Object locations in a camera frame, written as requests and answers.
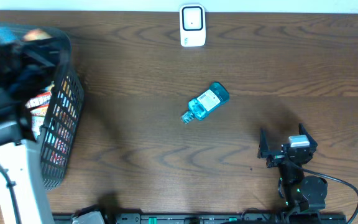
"black wire basket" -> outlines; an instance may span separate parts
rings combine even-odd
[[[54,76],[54,87],[50,90],[49,106],[42,125],[46,132],[42,131],[40,134],[44,136],[37,138],[44,141],[40,158],[44,186],[46,190],[53,190],[64,179],[84,100],[84,90],[70,63],[70,40],[64,32],[51,27],[6,23],[0,23],[0,27],[10,28],[18,37],[30,30],[42,29],[59,40],[60,65]]]

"wood grain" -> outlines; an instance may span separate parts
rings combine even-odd
[[[66,179],[48,194],[54,212],[105,195],[145,212],[282,207],[278,170],[256,158],[259,128],[275,147],[299,122],[319,144],[307,168],[358,187],[358,15],[208,13],[206,45],[191,49],[177,13],[0,11],[0,21],[73,41],[86,99]],[[213,81],[229,102],[182,124]],[[349,218],[356,195],[329,181],[326,204]]]

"mouthwash bottle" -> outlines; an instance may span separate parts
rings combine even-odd
[[[201,121],[213,110],[227,102],[229,98],[227,90],[220,83],[214,82],[201,96],[190,100],[189,110],[182,115],[181,120],[185,124],[194,118]]]

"white wall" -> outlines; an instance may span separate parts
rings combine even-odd
[[[209,12],[358,13],[358,0],[0,0],[0,9],[176,12],[189,3]]]

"bottle label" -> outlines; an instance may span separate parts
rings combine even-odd
[[[207,90],[205,93],[201,94],[197,100],[205,107],[206,111],[212,110],[221,102],[220,99],[211,90]]]

